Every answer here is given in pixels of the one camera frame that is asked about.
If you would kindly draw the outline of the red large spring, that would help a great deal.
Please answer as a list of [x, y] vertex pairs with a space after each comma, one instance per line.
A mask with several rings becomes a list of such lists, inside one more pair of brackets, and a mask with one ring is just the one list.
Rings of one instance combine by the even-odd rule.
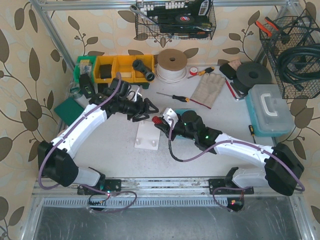
[[152, 118], [152, 122], [153, 122], [155, 125], [162, 124], [162, 120], [161, 120], [158, 116], [154, 116], [154, 117]]

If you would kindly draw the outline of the beige work glove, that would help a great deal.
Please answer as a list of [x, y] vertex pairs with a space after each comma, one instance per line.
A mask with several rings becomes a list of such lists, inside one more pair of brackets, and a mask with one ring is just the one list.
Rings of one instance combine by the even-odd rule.
[[190, 101], [211, 109], [225, 81], [226, 79], [220, 74], [205, 73], [190, 97]]

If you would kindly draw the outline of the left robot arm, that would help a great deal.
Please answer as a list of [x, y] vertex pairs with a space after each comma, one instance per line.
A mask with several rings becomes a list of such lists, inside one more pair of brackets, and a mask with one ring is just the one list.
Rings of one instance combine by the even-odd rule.
[[42, 141], [37, 148], [38, 179], [47, 177], [56, 185], [68, 187], [72, 184], [95, 187], [100, 184], [102, 174], [91, 168], [81, 168], [74, 157], [82, 143], [111, 115], [121, 113], [127, 120], [135, 122], [150, 118], [159, 109], [136, 91], [128, 98], [131, 84], [116, 77], [103, 92], [91, 97], [80, 116], [59, 136], [50, 142]]

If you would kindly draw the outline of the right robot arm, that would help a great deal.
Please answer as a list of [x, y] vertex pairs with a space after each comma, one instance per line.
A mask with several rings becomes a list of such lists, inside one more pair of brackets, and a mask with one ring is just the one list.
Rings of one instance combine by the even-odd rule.
[[236, 139], [206, 126], [193, 110], [178, 114], [167, 108], [161, 117], [154, 116], [152, 122], [168, 138], [169, 153], [177, 162], [182, 163], [183, 159], [174, 155], [172, 142], [179, 136], [192, 140], [201, 150], [199, 156], [205, 153], [225, 155], [254, 166], [252, 169], [232, 168], [231, 176], [225, 184], [228, 188], [270, 187], [284, 196], [291, 196], [294, 191], [305, 191], [300, 180], [305, 168], [292, 150], [283, 143], [268, 146]]

